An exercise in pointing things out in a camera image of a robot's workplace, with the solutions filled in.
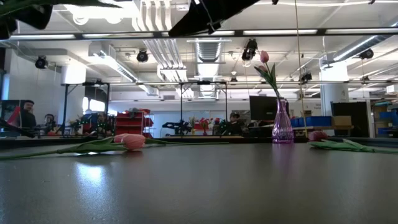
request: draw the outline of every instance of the fluorescent light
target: fluorescent light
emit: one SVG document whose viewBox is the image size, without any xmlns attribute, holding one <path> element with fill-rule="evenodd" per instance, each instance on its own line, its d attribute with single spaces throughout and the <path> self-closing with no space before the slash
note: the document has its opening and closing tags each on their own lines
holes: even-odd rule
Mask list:
<svg viewBox="0 0 398 224">
<path fill-rule="evenodd" d="M 229 43 L 232 42 L 231 39 L 195 39 L 187 40 L 187 43 Z"/>
<path fill-rule="evenodd" d="M 261 82 L 228 82 L 228 84 L 236 85 L 236 84 L 261 84 Z"/>
<path fill-rule="evenodd" d="M 298 30 L 298 34 L 316 34 L 316 29 Z M 281 35 L 297 34 L 297 30 L 245 30 L 243 35 Z"/>
<path fill-rule="evenodd" d="M 233 30 L 219 30 L 215 31 L 210 35 L 235 35 L 235 31 Z M 209 36 L 209 34 L 198 34 L 197 36 Z"/>
<path fill-rule="evenodd" d="M 357 49 L 358 47 L 362 46 L 363 44 L 368 43 L 369 41 L 373 40 L 376 37 L 376 35 L 362 41 L 361 43 L 355 45 L 353 48 L 347 50 L 346 52 L 342 53 L 341 55 L 335 57 L 333 60 L 338 61 L 340 59 L 342 59 L 344 56 L 348 55 L 349 53 L 351 53 L 352 51 L 354 51 L 355 49 Z"/>
<path fill-rule="evenodd" d="M 328 29 L 326 34 L 368 34 L 368 33 L 383 33 L 398 32 L 398 28 L 369 28 L 369 29 Z"/>
<path fill-rule="evenodd" d="M 143 83 L 144 85 L 178 85 L 179 83 L 163 82 L 163 83 Z"/>
<path fill-rule="evenodd" d="M 12 35 L 9 40 L 74 39 L 73 34 Z"/>
<path fill-rule="evenodd" d="M 83 34 L 84 38 L 87 39 L 113 39 L 113 38 L 131 38 L 131 37 L 153 37 L 154 34 L 151 32 L 130 32 L 125 34 Z"/>
</svg>

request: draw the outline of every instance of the man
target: man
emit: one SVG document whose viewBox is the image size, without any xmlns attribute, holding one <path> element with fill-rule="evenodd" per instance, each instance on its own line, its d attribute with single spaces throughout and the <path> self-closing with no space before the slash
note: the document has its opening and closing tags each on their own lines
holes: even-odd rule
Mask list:
<svg viewBox="0 0 398 224">
<path fill-rule="evenodd" d="M 98 119 L 97 119 L 97 125 L 92 126 L 90 128 L 90 133 L 93 134 L 93 132 L 96 132 L 99 135 L 102 136 L 111 136 L 112 135 L 112 127 L 108 123 L 106 123 L 106 115 L 104 112 L 99 112 L 98 113 Z"/>
<path fill-rule="evenodd" d="M 33 115 L 33 105 L 35 103 L 32 100 L 25 100 L 24 109 L 21 111 L 21 121 L 18 125 L 24 129 L 33 130 L 36 127 L 36 117 Z"/>
<path fill-rule="evenodd" d="M 55 133 L 55 127 L 57 125 L 54 121 L 54 115 L 46 114 L 44 116 L 44 134 Z"/>
<path fill-rule="evenodd" d="M 239 120 L 241 116 L 237 113 L 231 113 L 229 116 L 229 123 L 227 125 L 228 132 L 231 135 L 242 135 L 242 128 L 244 127 L 244 123 Z"/>
</svg>

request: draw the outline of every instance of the monitor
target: monitor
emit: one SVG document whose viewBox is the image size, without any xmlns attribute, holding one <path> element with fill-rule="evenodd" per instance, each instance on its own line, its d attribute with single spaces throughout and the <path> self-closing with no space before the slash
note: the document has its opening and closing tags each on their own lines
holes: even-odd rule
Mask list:
<svg viewBox="0 0 398 224">
<path fill-rule="evenodd" d="M 250 114 L 252 120 L 271 121 L 275 119 L 278 109 L 277 98 L 269 96 L 250 96 Z M 289 115 L 289 103 L 286 102 Z"/>
</svg>

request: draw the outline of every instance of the glass vase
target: glass vase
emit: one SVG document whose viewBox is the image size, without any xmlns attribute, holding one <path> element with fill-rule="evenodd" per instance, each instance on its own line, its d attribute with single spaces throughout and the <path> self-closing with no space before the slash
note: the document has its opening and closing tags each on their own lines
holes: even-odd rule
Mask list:
<svg viewBox="0 0 398 224">
<path fill-rule="evenodd" d="M 272 141 L 276 144 L 292 144 L 294 142 L 294 133 L 290 118 L 286 112 L 286 101 L 277 100 L 278 110 L 274 120 L 274 129 L 272 130 Z"/>
</svg>

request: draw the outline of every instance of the blue bin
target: blue bin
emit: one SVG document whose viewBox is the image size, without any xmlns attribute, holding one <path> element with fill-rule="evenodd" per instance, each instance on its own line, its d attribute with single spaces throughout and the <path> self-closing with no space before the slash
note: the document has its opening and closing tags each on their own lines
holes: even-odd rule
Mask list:
<svg viewBox="0 0 398 224">
<path fill-rule="evenodd" d="M 331 126 L 331 116 L 311 116 L 311 117 L 306 117 L 305 121 L 307 122 L 307 126 L 322 126 L 322 127 Z M 299 126 L 304 127 L 303 118 L 300 119 Z"/>
<path fill-rule="evenodd" d="M 380 116 L 380 119 L 391 119 L 392 113 L 391 112 L 380 112 L 379 116 Z"/>
<path fill-rule="evenodd" d="M 391 130 L 392 128 L 378 128 L 377 133 L 378 134 L 388 134 L 387 131 Z"/>
<path fill-rule="evenodd" d="M 292 124 L 292 128 L 300 127 L 300 126 L 299 126 L 299 119 L 300 119 L 300 118 L 295 118 L 295 119 L 291 119 L 291 120 L 290 120 L 290 123 Z"/>
</svg>

